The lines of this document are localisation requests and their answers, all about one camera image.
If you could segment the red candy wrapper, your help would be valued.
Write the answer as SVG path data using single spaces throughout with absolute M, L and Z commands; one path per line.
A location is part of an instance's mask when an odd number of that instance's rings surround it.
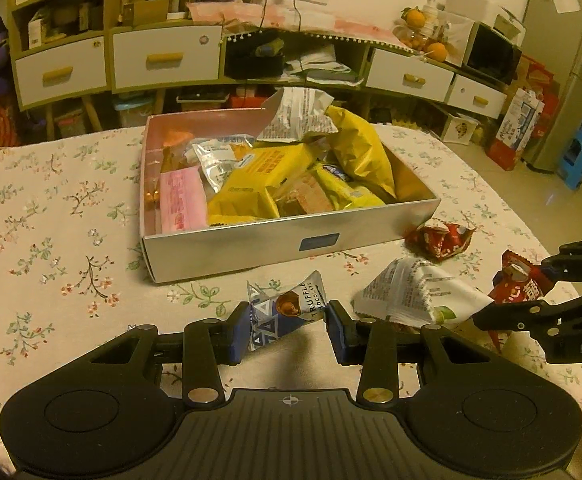
M 442 262 L 465 252 L 473 233 L 472 229 L 452 222 L 424 224 L 406 236 L 405 245 L 416 255 Z
M 521 304 L 544 298 L 555 284 L 540 264 L 507 249 L 501 256 L 501 269 L 492 279 L 488 296 L 496 304 Z

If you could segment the white printed snack packet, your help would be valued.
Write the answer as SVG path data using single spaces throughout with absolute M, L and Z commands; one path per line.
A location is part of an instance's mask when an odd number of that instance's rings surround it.
M 459 325 L 492 298 L 440 266 L 416 257 L 392 261 L 353 299 L 357 314 L 420 328 Z

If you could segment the silver blue truffle chocolate packet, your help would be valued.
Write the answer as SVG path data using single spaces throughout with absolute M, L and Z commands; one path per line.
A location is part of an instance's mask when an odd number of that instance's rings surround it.
M 321 321 L 328 303 L 323 277 L 318 271 L 286 290 L 248 284 L 248 297 L 250 351 L 268 346 L 309 323 Z

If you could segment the pink candy bar packet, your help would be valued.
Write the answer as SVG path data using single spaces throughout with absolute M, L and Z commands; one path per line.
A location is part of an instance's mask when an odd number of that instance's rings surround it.
M 198 166 L 160 174 L 159 210 L 163 234 L 199 231 L 209 226 L 207 200 Z

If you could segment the white and blue snack packet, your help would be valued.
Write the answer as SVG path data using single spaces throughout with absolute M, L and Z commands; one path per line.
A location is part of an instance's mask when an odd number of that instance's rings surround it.
M 188 148 L 195 154 L 201 171 L 212 190 L 221 191 L 233 170 L 254 148 L 255 139 L 247 134 L 219 138 L 195 138 Z

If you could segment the tall yellow snack packet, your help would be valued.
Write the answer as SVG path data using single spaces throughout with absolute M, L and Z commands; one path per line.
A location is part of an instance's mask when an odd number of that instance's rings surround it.
M 376 129 L 366 119 L 345 108 L 331 105 L 326 110 L 336 133 L 328 144 L 344 172 L 366 185 L 381 200 L 395 202 L 395 180 L 387 151 Z

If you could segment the pecan nut white packet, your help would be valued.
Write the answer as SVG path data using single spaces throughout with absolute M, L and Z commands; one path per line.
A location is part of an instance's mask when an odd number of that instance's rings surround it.
M 256 137 L 262 142 L 297 143 L 311 136 L 337 133 L 326 114 L 333 102 L 327 92 L 313 88 L 283 87 L 262 104 L 270 122 Z

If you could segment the orange white snack packet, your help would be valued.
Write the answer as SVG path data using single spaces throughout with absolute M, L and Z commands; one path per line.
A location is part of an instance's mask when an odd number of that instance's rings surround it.
M 185 130 L 169 130 L 163 140 L 161 171 L 169 172 L 188 166 L 187 151 L 195 136 Z

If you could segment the floral tablecloth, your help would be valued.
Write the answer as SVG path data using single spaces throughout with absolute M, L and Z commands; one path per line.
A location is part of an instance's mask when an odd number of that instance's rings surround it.
M 383 126 L 382 139 L 440 197 L 440 220 L 469 226 L 469 248 L 445 269 L 489 290 L 501 255 L 539 261 L 582 240 L 582 187 L 524 166 L 504 171 L 474 145 L 447 146 Z M 154 285 L 139 243 L 142 130 L 110 130 L 0 152 L 0 410 L 8 398 L 137 324 L 178 332 L 247 296 L 319 272 L 348 304 L 402 243 L 334 252 L 244 273 Z M 0 440 L 0 465 L 9 458 Z

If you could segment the far right small drawer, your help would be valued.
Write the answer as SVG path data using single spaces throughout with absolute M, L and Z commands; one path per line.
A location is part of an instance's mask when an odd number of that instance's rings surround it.
M 506 99 L 504 92 L 456 74 L 449 87 L 445 104 L 458 110 L 496 119 Z

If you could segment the black microwave oven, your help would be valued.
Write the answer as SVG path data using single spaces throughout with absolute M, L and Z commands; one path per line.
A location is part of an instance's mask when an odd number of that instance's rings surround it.
M 473 73 L 511 84 L 521 55 L 521 49 L 500 32 L 481 22 L 474 22 L 462 66 Z

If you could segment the right white drawer cabinet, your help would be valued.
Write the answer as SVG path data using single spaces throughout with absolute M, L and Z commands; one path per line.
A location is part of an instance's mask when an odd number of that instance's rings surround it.
M 417 56 L 375 49 L 370 56 L 366 86 L 373 90 L 444 102 L 454 77 L 452 70 Z

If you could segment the bowl of oranges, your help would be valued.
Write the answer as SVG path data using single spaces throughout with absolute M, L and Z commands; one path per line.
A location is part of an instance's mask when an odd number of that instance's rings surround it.
M 393 35 L 430 60 L 445 62 L 448 58 L 445 25 L 436 6 L 407 6 L 394 23 Z

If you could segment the middle white drawer cabinet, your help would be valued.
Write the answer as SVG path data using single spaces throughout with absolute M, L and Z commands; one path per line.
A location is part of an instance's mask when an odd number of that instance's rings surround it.
M 223 31 L 218 25 L 110 30 L 111 90 L 122 93 L 218 80 Z

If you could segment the pink cloth on shelf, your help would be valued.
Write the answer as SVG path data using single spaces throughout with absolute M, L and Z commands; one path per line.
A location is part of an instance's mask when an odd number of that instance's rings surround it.
M 193 24 L 219 25 L 228 35 L 277 29 L 303 32 L 334 38 L 349 38 L 381 44 L 410 52 L 391 30 L 363 22 L 340 18 L 326 11 L 302 9 L 299 6 L 233 2 L 191 2 L 187 8 Z

